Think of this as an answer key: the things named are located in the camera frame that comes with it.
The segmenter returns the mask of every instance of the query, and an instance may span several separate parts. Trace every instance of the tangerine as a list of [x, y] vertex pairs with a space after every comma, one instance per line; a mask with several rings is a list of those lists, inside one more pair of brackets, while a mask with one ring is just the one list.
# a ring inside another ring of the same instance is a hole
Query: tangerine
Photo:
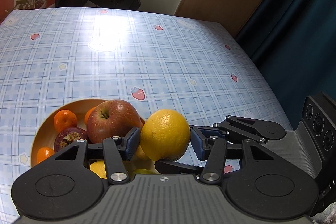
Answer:
[[39, 164], [41, 161], [44, 161], [45, 159], [49, 158], [55, 154], [54, 150], [49, 147], [41, 147], [36, 155], [36, 162]]
[[86, 125], [86, 123], [87, 123], [87, 119], [89, 118], [89, 116], [90, 116], [92, 110], [94, 110], [95, 108], [96, 108], [96, 107], [92, 107], [88, 112], [86, 112], [85, 117], [84, 117], [84, 123], [85, 123], [85, 125]]
[[67, 129], [69, 127], [77, 126], [77, 117], [70, 110], [64, 109], [56, 113], [54, 116], [54, 127], [58, 133], [60, 133], [63, 129]]

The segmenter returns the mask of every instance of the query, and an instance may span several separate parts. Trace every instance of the metal screw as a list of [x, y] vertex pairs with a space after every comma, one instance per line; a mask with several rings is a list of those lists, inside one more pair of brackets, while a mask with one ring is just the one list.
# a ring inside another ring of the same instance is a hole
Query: metal screw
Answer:
[[219, 175], [216, 174], [216, 173], [205, 173], [203, 175], [203, 179], [207, 180], [207, 181], [215, 181], [215, 180], [218, 180], [219, 179]]
[[123, 181], [127, 178], [127, 175], [125, 173], [114, 173], [111, 175], [111, 180], [114, 180], [114, 181]]

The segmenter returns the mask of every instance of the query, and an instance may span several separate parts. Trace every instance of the red apple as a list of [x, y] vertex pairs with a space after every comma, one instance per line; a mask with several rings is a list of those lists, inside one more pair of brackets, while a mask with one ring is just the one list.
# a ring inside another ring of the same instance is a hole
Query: red apple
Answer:
[[54, 152], [56, 153], [62, 148], [80, 139], [88, 140], [87, 133], [84, 129], [81, 129], [79, 127], [69, 127], [63, 129], [57, 135], [54, 142]]
[[124, 100], [109, 100], [98, 105], [90, 114], [86, 130], [92, 143], [102, 143], [112, 136], [125, 137], [133, 128], [142, 128], [136, 109]]

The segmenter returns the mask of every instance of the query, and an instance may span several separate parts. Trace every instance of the fruit bowl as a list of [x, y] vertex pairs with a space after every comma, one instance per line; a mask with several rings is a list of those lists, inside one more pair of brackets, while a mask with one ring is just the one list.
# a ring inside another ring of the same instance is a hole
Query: fruit bowl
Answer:
[[[85, 129], [86, 126], [84, 123], [84, 117], [87, 111], [89, 111], [92, 107], [96, 107], [102, 102], [105, 102], [105, 99], [83, 99], [68, 103], [63, 105], [59, 109], [55, 110], [51, 113], [45, 121], [41, 124], [35, 138], [32, 143], [31, 147], [31, 167], [34, 167], [37, 164], [36, 155], [37, 151], [42, 147], [54, 147], [54, 141], [58, 135], [57, 131], [54, 128], [54, 116], [60, 110], [70, 110], [71, 112], [75, 113], [78, 119], [78, 127]], [[139, 160], [136, 156], [132, 158], [130, 161], [124, 161], [124, 165], [128, 172], [133, 171], [135, 169], [148, 169], [158, 173], [154, 168], [154, 162], [152, 160]]]

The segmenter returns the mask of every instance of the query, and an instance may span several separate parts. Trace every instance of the curtain fold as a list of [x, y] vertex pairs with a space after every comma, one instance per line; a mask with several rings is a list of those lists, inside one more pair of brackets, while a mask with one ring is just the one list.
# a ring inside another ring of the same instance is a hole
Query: curtain fold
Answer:
[[306, 96], [336, 99], [335, 24], [336, 0], [263, 0], [235, 37], [294, 128]]

